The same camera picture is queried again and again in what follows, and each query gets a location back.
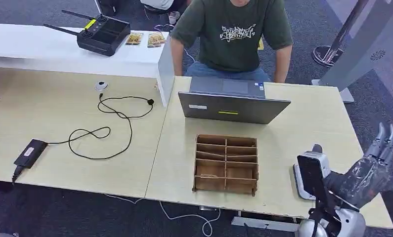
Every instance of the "robotic arm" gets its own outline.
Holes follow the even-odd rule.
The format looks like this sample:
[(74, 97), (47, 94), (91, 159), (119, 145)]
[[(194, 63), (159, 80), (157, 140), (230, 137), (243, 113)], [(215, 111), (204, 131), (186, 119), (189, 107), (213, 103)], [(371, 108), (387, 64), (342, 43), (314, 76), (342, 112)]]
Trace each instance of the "robotic arm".
[(389, 181), (393, 157), (393, 125), (380, 131), (364, 156), (345, 174), (330, 171), (322, 148), (297, 157), (303, 189), (315, 196), (315, 208), (298, 228), (300, 237), (362, 237), (365, 219), (359, 209), (370, 202)]

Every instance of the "joystick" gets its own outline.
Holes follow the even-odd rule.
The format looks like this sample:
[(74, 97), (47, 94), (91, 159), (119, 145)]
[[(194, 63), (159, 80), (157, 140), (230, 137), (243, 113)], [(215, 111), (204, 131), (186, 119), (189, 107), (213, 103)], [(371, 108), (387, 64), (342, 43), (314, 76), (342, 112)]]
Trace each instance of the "joystick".
[(83, 30), (83, 31), (81, 32), (81, 35), (84, 36), (84, 37), (90, 37), (90, 36), (93, 35), (93, 33), (90, 32), (90, 31), (88, 31), (87, 29), (85, 29), (85, 30)]
[(100, 16), (98, 16), (97, 21), (98, 22), (105, 22), (107, 20), (107, 18), (105, 16), (103, 16), (102, 14)]

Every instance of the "person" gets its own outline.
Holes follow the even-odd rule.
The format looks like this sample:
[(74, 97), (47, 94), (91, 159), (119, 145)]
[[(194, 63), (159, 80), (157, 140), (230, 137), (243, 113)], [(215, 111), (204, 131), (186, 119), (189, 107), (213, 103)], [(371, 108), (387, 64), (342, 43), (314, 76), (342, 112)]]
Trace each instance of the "person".
[(273, 81), (284, 83), (293, 40), (283, 0), (193, 0), (171, 34), (175, 75), (182, 75), (183, 49), (200, 36), (199, 61), (186, 76), (269, 81), (259, 68), (262, 35), (276, 50)]
[(184, 3), (190, 4), (191, 0), (141, 0), (142, 4), (153, 8), (167, 10), (169, 12), (169, 23), (174, 25), (180, 17), (179, 9)]

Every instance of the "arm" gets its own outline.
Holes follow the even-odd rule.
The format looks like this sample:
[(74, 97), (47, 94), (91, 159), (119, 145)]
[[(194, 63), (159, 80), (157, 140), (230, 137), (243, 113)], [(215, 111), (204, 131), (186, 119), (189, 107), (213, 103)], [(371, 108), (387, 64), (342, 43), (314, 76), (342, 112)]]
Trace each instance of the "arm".
[(276, 51), (276, 68), (273, 76), (273, 82), (285, 83), (291, 60), (291, 51), (292, 45)]
[(172, 57), (176, 76), (182, 76), (183, 49), (195, 42), (205, 24), (203, 0), (193, 0), (172, 31)]
[(175, 69), (176, 76), (182, 76), (182, 61), (183, 61), (183, 44), (172, 37), (172, 41), (170, 42), (172, 45), (172, 57), (173, 57), (173, 67)]
[(274, 82), (284, 83), (288, 74), (292, 51), (292, 35), (283, 0), (271, 0), (263, 22), (263, 35), (276, 50)]

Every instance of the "wooden compartment box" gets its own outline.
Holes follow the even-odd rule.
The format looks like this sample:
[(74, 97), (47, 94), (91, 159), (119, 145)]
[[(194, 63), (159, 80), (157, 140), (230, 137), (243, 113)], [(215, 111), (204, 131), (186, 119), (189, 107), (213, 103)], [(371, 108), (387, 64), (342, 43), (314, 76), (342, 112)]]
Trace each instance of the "wooden compartment box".
[(252, 194), (259, 179), (255, 138), (198, 135), (192, 191)]

